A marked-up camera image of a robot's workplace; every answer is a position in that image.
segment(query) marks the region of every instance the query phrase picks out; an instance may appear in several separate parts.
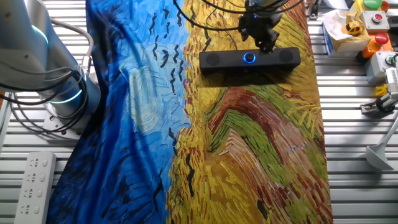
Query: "yellow wheat field pattern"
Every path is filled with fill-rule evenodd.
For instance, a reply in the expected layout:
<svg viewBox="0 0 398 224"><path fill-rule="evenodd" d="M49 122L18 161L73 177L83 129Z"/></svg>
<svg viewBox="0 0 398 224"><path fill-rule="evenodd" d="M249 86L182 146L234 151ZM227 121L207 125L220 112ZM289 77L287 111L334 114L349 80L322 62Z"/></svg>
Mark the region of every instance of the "yellow wheat field pattern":
<svg viewBox="0 0 398 224"><path fill-rule="evenodd" d="M298 0L289 1L289 7ZM242 0L213 0L243 10ZM223 13L197 0L184 12L199 24L238 25L237 14ZM333 223L322 114L304 5L284 13L275 28L276 47L298 47L302 63L292 72L204 77L199 53L256 49L238 31L185 27L185 111L191 128L178 134L177 155L169 171L165 209L168 223Z"/></svg>

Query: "red button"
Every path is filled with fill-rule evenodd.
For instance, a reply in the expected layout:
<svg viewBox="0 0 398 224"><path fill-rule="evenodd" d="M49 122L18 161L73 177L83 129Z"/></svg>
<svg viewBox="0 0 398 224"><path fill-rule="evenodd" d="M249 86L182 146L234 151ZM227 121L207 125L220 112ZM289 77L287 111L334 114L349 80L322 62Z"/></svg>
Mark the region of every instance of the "red button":
<svg viewBox="0 0 398 224"><path fill-rule="evenodd" d="M380 14L374 15L374 17L375 17L377 20L382 20L382 19L383 19L383 16L380 15Z"/></svg>
<svg viewBox="0 0 398 224"><path fill-rule="evenodd" d="M375 43L379 45L384 45L388 43L388 36L387 34L376 34L376 37L374 38Z"/></svg>
<svg viewBox="0 0 398 224"><path fill-rule="evenodd" d="M380 23L381 21L383 20L383 16L382 15L380 15L380 14L376 14L376 15L374 15L373 17L372 17L372 21L374 22L374 23Z"/></svg>

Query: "blue light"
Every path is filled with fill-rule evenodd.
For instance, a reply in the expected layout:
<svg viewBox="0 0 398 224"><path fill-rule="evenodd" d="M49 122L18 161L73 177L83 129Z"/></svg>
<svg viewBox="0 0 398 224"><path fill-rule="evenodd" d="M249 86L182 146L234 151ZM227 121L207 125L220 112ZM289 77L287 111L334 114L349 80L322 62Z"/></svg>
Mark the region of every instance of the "blue light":
<svg viewBox="0 0 398 224"><path fill-rule="evenodd" d="M38 33L40 33L43 37L44 37L44 39L45 39L45 41L47 42L47 45L49 44L49 40L48 40L48 38L45 36L45 34L39 29L39 28L37 28L36 26L33 26L32 25L32 27L33 27L33 30L36 30Z"/></svg>
<svg viewBox="0 0 398 224"><path fill-rule="evenodd" d="M67 100L64 100L64 101L61 101L61 102L52 102L52 101L49 101L49 102L50 102L50 103L55 103L55 104L68 103L69 101L74 100L74 99L75 99L76 97L78 97L80 94L81 94L81 90L80 90L78 93L76 93L75 96L73 96L73 97L71 97L71 98L69 98L69 99L67 99Z"/></svg>
<svg viewBox="0 0 398 224"><path fill-rule="evenodd" d="M243 60L246 62L246 63L253 63L253 62L255 62L256 61L256 56L253 54L253 61L251 61L251 62L248 62L248 60L246 59L246 56L248 55L248 54L253 54L253 53L250 53L250 52L248 52L248 53L246 53L246 54L244 54L243 55Z"/></svg>

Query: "van gogh painting print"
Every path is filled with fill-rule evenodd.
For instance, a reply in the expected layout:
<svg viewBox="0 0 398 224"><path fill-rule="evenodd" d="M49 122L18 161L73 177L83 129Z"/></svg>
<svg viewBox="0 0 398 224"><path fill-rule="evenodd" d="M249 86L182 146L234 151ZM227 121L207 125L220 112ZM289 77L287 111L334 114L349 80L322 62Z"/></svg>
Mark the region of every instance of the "van gogh painting print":
<svg viewBox="0 0 398 224"><path fill-rule="evenodd" d="M177 4L199 24L238 25L200 0ZM102 101L47 223L333 223L304 4L275 28L276 47L300 49L293 72L205 77L200 52L256 49L252 38L192 26L173 0L87 0L86 15Z"/></svg>

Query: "white power strip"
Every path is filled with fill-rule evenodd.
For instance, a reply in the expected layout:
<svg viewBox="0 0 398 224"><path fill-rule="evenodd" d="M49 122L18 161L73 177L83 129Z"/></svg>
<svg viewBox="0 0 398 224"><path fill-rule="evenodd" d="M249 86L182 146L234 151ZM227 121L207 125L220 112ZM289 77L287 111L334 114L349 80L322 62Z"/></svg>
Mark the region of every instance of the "white power strip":
<svg viewBox="0 0 398 224"><path fill-rule="evenodd" d="M15 224L44 224L57 157L52 152L31 152L19 194Z"/></svg>

